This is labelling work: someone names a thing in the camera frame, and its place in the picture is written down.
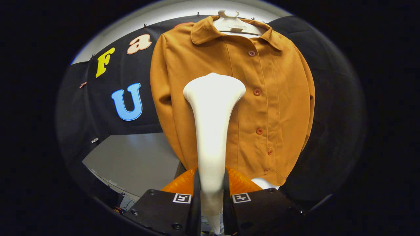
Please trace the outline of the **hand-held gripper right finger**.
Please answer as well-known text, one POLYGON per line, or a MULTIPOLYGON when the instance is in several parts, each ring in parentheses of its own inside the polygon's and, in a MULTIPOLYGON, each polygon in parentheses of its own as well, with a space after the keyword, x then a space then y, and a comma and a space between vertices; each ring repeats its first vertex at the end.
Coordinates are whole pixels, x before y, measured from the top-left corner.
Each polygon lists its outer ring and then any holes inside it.
POLYGON ((262 189, 227 167, 223 180, 224 230, 233 236, 291 236, 304 211, 276 188, 262 189))

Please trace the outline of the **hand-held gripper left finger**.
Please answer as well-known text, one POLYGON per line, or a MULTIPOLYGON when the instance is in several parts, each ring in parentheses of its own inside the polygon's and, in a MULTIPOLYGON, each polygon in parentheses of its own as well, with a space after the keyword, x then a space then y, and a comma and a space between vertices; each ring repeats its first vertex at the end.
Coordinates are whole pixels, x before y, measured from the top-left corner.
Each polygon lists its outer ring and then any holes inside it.
POLYGON ((188 170, 159 191, 147 190, 124 214, 141 236, 199 236, 200 176, 188 170))

